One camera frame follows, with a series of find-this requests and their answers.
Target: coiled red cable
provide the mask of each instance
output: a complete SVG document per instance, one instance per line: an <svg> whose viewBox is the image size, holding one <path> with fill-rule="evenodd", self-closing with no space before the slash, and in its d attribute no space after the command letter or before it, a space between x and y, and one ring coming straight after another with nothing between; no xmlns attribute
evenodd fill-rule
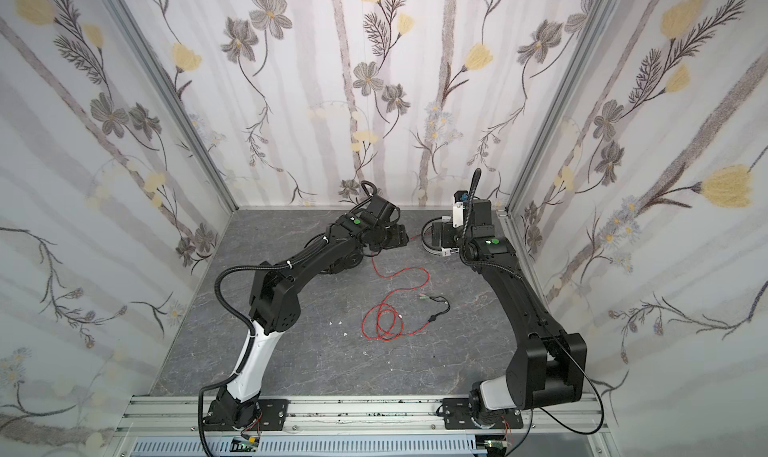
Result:
<svg viewBox="0 0 768 457"><path fill-rule="evenodd" d="M413 239L419 237L420 235L421 234L413 236L409 240L412 241ZM429 322L426 322L423 326L421 326L417 330L414 330L413 332L403 333L402 331L405 329L405 324L402 322L402 317L400 317L400 314L397 312L397 310L395 310L394 307L386 303L386 300L389 299L389 296L391 296L395 292L399 292L400 290L416 290L426 286L427 283L429 282L429 272L427 272L427 270L423 267L414 266L414 267L406 267L405 269L398 270L392 275L383 276L379 273L379 270L376 268L376 262L373 261L373 257L371 257L371 263L373 264L373 270L376 272L376 275L378 275L381 279L391 279L396 275L398 275L399 273L405 272L406 270L418 269L418 270L422 270L425 274L427 274L427 280L425 280L422 285L417 287L409 287L409 288L404 287L402 289L394 289L392 292L388 293L386 297L384 297L384 300L382 300L381 303L378 303L377 305L371 307L371 309L366 313L366 316L362 318L362 323L360 324L360 330L362 331L362 335L370 340L394 340L394 339L397 339L398 337L412 336L415 333L421 332L424 329L424 327L427 327ZM377 310L376 311L376 336L371 337L366 333L365 327L366 327L366 319L368 318L368 316L370 316L371 312L373 312L374 310ZM384 329L381 326L381 318L388 313L392 315L392 324L389 326L389 329ZM396 333L393 333L392 329L394 329L398 323L400 324L400 330Z"/></svg>

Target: robotic arm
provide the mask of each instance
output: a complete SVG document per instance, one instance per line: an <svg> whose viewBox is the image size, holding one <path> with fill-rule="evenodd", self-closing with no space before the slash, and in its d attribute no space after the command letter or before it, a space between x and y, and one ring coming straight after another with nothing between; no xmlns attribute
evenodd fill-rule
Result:
<svg viewBox="0 0 768 457"><path fill-rule="evenodd" d="M504 237L495 237L491 202L475 198L479 178L477 169L470 190L456 192L452 222L432 225L432 243L443 250L443 255L458 252L464 264L483 276L514 330L517 349L505 375L476 383L469 396L473 423L488 428L514 409L580 400L587 347L579 334L566 333L552 318L522 276L512 245ZM262 415L259 394L264 369L280 337L301 315L298 293L312 278L356 267L366 256L366 248L378 253L408 244L405 227L397 223L399 208L377 195L373 184L364 181L361 185L369 194L368 199L339 217L290 260L274 265L264 262L259 266L233 267L216 279L216 297L227 310L248 323L251 332L230 378L207 385L200 392L203 443L204 427L243 428ZM395 210L398 217L392 220ZM237 270L255 271L248 317L220 296L223 276ZM203 418L203 392L216 388L216 400Z"/></svg>

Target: gray tabletop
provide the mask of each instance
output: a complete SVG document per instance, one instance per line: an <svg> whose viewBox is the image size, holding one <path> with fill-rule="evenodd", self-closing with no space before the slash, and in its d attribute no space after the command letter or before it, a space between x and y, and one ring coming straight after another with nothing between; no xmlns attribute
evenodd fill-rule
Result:
<svg viewBox="0 0 768 457"><path fill-rule="evenodd" d="M276 262L342 212L320 210L238 211L200 292L187 312L151 395L197 395L202 385L227 377L247 329L216 302L213 285L221 270L238 264ZM446 211L404 211L400 222L414 236L429 218ZM497 235L502 235L497 225ZM402 315L406 332L421 327L445 304L418 299L418 293L446 297L451 310L416 335L392 342L368 340L360 324L368 310L393 289L415 287L425 275L408 270L380 279L371 259L335 275L315 277L300 293L302 314L275 349L263 382L263 395L413 395L464 394L479 380L503 375L515 343L501 304L482 277L456 256L436 257L418 240L376 257L382 275L404 267L429 271L419 290L394 293L387 303ZM225 298L245 313L253 274L231 274L222 285ZM375 312L366 322L374 334Z"/></svg>

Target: red wire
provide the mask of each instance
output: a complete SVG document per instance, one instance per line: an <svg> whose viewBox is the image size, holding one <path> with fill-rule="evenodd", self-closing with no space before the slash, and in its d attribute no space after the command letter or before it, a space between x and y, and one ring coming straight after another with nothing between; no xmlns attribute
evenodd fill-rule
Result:
<svg viewBox="0 0 768 457"><path fill-rule="evenodd" d="M421 234L415 235L408 240L412 241L413 239L420 236ZM398 337L412 336L415 333L421 332L424 329L424 327L427 327L429 322L426 322L423 326L421 326L417 330L414 330L413 332L403 333L402 331L405 329L405 324L402 322L402 318L400 317L400 314L397 312L397 310L395 310L394 307L386 303L386 300L389 299L389 296L391 296L395 292L399 292L400 290L416 290L426 286L427 282L429 282L429 272L427 272L427 270L424 267L414 266L414 267L406 267L405 269L398 270L397 272L389 276L383 276L379 273L379 270L376 268L376 262L373 261L373 257L371 257L371 263L373 264L373 270L376 272L376 275L378 275L381 279L391 279L395 277L397 274L401 272L405 272L406 270L418 269L418 270L423 270L424 273L427 274L427 280L425 280L425 282L418 287L394 289L392 292L388 293L386 297L384 297L384 300L382 300L381 303L371 307L371 309L366 313L366 316L362 318L362 323L360 324L360 330L362 331L362 335L370 340L394 340L394 339L397 339ZM376 337L370 337L368 334L366 334L366 329L365 329L366 319L368 318L370 313L376 309L378 309L378 311L376 312ZM381 326L381 318L388 313L392 315L392 325L389 326L389 329L384 330L384 328ZM400 323L400 330L397 333L393 333L392 329L398 324L398 322Z"/></svg>

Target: floral wallpaper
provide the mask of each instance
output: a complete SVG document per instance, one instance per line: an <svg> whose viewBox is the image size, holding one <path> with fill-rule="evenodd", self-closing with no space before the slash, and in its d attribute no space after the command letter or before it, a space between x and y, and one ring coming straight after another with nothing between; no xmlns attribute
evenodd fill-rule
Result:
<svg viewBox="0 0 768 457"><path fill-rule="evenodd" d="M767 3L620 0L512 209L628 457L768 445Z"/></svg>
<svg viewBox="0 0 768 457"><path fill-rule="evenodd" d="M100 0L0 1L0 454L102 455L229 212Z"/></svg>
<svg viewBox="0 0 768 457"><path fill-rule="evenodd" d="M239 205L507 203L595 0L125 0Z"/></svg>

